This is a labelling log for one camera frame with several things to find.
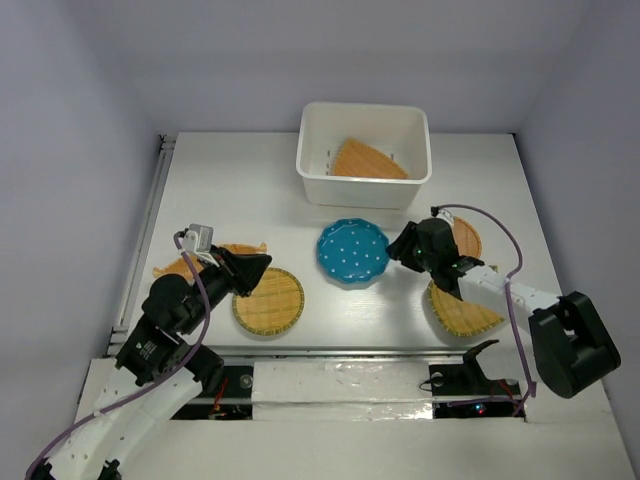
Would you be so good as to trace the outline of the blue polka dot ceramic plate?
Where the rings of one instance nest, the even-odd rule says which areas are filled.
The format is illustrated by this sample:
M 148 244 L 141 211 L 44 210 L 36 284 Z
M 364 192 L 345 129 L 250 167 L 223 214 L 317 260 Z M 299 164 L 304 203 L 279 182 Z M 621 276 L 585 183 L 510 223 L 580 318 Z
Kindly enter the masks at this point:
M 343 285 L 365 285 L 387 269 L 390 242 L 374 223 L 340 219 L 326 226 L 316 242 L 316 259 L 330 279 Z

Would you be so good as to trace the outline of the orange fan-shaped woven plate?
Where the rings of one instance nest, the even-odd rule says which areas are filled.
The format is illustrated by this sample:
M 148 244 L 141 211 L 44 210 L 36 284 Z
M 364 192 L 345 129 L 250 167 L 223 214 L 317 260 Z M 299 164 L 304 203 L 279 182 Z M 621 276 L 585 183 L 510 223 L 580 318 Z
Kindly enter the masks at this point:
M 409 174 L 390 156 L 354 138 L 347 138 L 331 167 L 332 176 L 408 180 Z

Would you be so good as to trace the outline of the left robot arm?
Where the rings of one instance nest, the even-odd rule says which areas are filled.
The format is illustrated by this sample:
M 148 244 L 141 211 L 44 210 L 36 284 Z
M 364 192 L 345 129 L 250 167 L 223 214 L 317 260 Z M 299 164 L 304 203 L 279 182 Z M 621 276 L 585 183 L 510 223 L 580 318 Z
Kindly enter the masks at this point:
M 183 406 L 218 391 L 223 359 L 201 340 L 212 310 L 228 295 L 247 297 L 272 258 L 211 248 L 212 264 L 154 281 L 143 315 L 116 355 L 91 414 L 59 434 L 28 468 L 29 479 L 122 479 L 148 441 Z

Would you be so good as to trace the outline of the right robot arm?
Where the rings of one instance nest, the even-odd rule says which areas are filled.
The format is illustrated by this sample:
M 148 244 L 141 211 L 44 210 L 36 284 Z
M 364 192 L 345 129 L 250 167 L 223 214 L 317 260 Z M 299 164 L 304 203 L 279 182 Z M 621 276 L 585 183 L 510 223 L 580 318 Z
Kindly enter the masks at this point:
M 526 328 L 536 379 L 568 399 L 615 371 L 621 356 L 591 299 L 560 296 L 511 280 L 482 260 L 459 253 L 441 218 L 409 222 L 386 252 L 455 298 L 484 307 Z

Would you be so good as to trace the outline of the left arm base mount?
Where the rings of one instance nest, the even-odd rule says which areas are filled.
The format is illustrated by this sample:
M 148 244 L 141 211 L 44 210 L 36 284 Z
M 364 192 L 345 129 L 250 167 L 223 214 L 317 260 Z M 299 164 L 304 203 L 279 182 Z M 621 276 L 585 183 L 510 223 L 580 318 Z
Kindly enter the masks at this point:
M 254 362 L 240 357 L 226 357 L 217 389 L 190 400 L 173 415 L 172 420 L 251 420 L 253 384 Z

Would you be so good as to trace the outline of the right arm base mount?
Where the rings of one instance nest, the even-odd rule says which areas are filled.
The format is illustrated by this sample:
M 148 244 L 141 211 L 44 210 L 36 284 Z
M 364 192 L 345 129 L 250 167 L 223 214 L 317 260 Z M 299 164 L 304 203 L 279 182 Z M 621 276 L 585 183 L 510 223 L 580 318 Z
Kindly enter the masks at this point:
M 517 380 L 487 377 L 477 357 L 497 343 L 487 340 L 462 355 L 458 364 L 432 364 L 418 388 L 436 398 L 436 419 L 526 417 Z

